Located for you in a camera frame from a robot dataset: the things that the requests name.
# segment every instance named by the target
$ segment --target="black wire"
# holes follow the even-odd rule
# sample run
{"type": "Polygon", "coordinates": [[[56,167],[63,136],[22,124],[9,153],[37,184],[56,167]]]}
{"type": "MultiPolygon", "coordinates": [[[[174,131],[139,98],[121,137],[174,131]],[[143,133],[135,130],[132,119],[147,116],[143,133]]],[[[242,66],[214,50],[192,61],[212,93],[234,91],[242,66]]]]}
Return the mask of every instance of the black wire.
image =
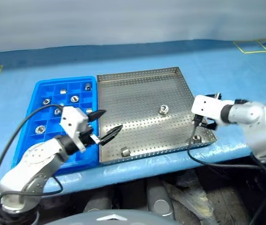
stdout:
{"type": "MultiPolygon", "coordinates": [[[[257,160],[255,157],[253,157],[253,159],[254,159],[254,161],[258,165],[226,165],[226,164],[216,164],[216,163],[207,163],[207,162],[201,161],[201,160],[199,160],[197,158],[194,158],[190,154],[190,149],[191,149],[192,138],[195,135],[196,128],[197,128],[197,126],[194,126],[194,128],[192,130],[191,137],[189,139],[188,147],[187,147],[187,154],[188,154],[188,156],[192,160],[194,160],[194,161],[196,161],[196,162],[198,162],[200,164],[207,165],[207,166],[211,166],[211,167],[262,170],[266,174],[266,166],[263,163],[261,163],[259,160],[257,160]]],[[[259,217],[260,213],[262,212],[262,210],[264,209],[265,206],[266,206],[266,197],[264,198],[263,202],[261,203],[261,205],[259,206],[259,208],[255,212],[252,220],[250,221],[250,225],[253,225],[255,223],[255,221],[257,220],[257,218],[259,217]]]]}
{"type": "Polygon", "coordinates": [[[63,186],[60,181],[55,177],[52,178],[58,183],[60,189],[57,191],[45,192],[45,193],[32,193],[32,192],[24,192],[24,191],[5,191],[4,193],[0,194],[0,201],[5,195],[23,195],[23,196],[48,196],[48,195],[55,195],[61,193],[63,191],[63,186]]]}
{"type": "Polygon", "coordinates": [[[266,196],[263,199],[263,202],[260,204],[260,206],[257,209],[257,211],[255,212],[255,214],[254,214],[253,218],[251,219],[249,225],[255,224],[256,220],[258,219],[259,215],[261,214],[261,212],[263,211],[265,206],[266,206],[266,196]]]}
{"type": "Polygon", "coordinates": [[[230,175],[225,174],[224,171],[218,169],[217,167],[208,166],[207,168],[224,180],[228,180],[228,181],[232,180],[232,177],[230,175]]]}
{"type": "MultiPolygon", "coordinates": [[[[23,127],[23,125],[26,123],[26,121],[29,120],[29,119],[30,119],[33,115],[35,115],[37,112],[39,112],[39,111],[41,111],[41,110],[43,110],[43,109],[45,109],[45,108],[53,107],[53,106],[62,109],[62,106],[61,106],[61,105],[56,105],[56,104],[53,104],[53,105],[45,105],[45,106],[43,106],[43,107],[40,107],[40,108],[36,109],[35,111],[33,111],[30,115],[28,115],[26,118],[24,118],[24,119],[21,121],[21,123],[18,125],[18,127],[16,128],[16,130],[14,131],[14,133],[12,134],[12,136],[10,137],[8,143],[6,144],[6,146],[5,146],[5,148],[4,148],[3,152],[2,152],[2,154],[1,154],[1,156],[0,156],[0,165],[1,165],[2,161],[3,161],[3,158],[4,158],[5,155],[6,155],[6,153],[7,153],[8,149],[9,149],[9,147],[11,146],[13,140],[15,139],[15,137],[17,136],[17,134],[19,133],[19,131],[21,130],[21,128],[23,127]]],[[[0,215],[1,215],[4,219],[6,219],[6,220],[11,220],[10,217],[8,216],[8,214],[7,214],[4,210],[2,210],[1,205],[0,205],[0,215]]]]}
{"type": "Polygon", "coordinates": [[[187,154],[188,154],[188,156],[192,160],[196,161],[197,163],[203,164],[203,165],[215,166],[215,167],[220,167],[220,168],[231,168],[231,169],[235,168],[235,169],[261,170],[261,167],[260,166],[257,166],[257,165],[227,165],[227,164],[216,164],[216,163],[207,163],[207,162],[201,161],[201,160],[199,160],[197,158],[194,158],[190,154],[190,149],[191,149],[191,144],[192,144],[192,138],[195,135],[196,128],[197,128],[196,126],[193,127],[192,134],[191,134],[191,137],[189,139],[188,146],[187,146],[187,154]]]}

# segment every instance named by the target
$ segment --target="white robotic arm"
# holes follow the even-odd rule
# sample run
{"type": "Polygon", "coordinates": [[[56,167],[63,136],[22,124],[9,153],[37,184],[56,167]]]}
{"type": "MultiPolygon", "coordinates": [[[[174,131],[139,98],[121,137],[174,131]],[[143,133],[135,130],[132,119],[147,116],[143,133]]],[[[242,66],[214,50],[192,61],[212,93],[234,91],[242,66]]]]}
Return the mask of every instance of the white robotic arm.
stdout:
{"type": "Polygon", "coordinates": [[[79,108],[63,107],[60,125],[67,135],[29,147],[18,165],[1,179],[0,203],[6,218],[0,217],[0,224],[33,223],[38,218],[37,205],[44,195],[46,182],[69,156],[84,152],[92,144],[104,145],[120,132],[122,125],[112,128],[102,138],[93,134],[88,122],[98,119],[104,112],[99,110],[86,115],[79,108]]]}
{"type": "Polygon", "coordinates": [[[216,98],[198,95],[195,97],[192,110],[194,114],[214,120],[217,125],[240,125],[246,143],[253,155],[266,164],[266,106],[258,102],[231,100],[221,101],[216,98]]]}

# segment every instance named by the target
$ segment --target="small metal part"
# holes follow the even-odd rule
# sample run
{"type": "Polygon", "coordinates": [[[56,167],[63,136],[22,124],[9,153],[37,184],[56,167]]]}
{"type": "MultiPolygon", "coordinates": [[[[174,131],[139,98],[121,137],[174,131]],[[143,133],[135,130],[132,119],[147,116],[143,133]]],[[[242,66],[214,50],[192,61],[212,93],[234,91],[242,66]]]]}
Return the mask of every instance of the small metal part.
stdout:
{"type": "Polygon", "coordinates": [[[61,114],[61,112],[62,111],[59,108],[56,108],[53,113],[54,113],[54,115],[57,116],[57,115],[61,114]]]}
{"type": "Polygon", "coordinates": [[[199,144],[202,142],[202,137],[199,135],[194,135],[192,138],[192,143],[193,144],[199,144]]]}
{"type": "Polygon", "coordinates": [[[127,147],[123,147],[120,150],[122,151],[122,157],[128,157],[131,155],[131,152],[127,147]]]}
{"type": "Polygon", "coordinates": [[[91,112],[92,112],[92,108],[87,108],[87,109],[86,109],[86,113],[87,113],[87,114],[90,114],[91,112]]]}
{"type": "Polygon", "coordinates": [[[78,102],[78,100],[79,100],[79,97],[77,95],[72,96],[70,99],[70,101],[73,103],[78,102]]]}
{"type": "Polygon", "coordinates": [[[43,102],[42,102],[43,105],[48,105],[49,103],[50,103],[50,99],[49,98],[44,99],[43,102]]]}
{"type": "Polygon", "coordinates": [[[66,93],[67,93],[67,90],[66,90],[66,89],[61,89],[61,90],[60,90],[60,94],[61,94],[61,95],[65,95],[66,93]]]}
{"type": "Polygon", "coordinates": [[[43,134],[45,132],[45,126],[40,125],[38,127],[36,127],[35,129],[35,134],[40,135],[43,134]]]}
{"type": "Polygon", "coordinates": [[[169,110],[169,107],[167,105],[161,105],[159,113],[161,115],[166,115],[166,113],[168,113],[168,110],[169,110]]]}
{"type": "Polygon", "coordinates": [[[91,91],[91,83],[86,83],[85,84],[85,90],[91,91]]]}

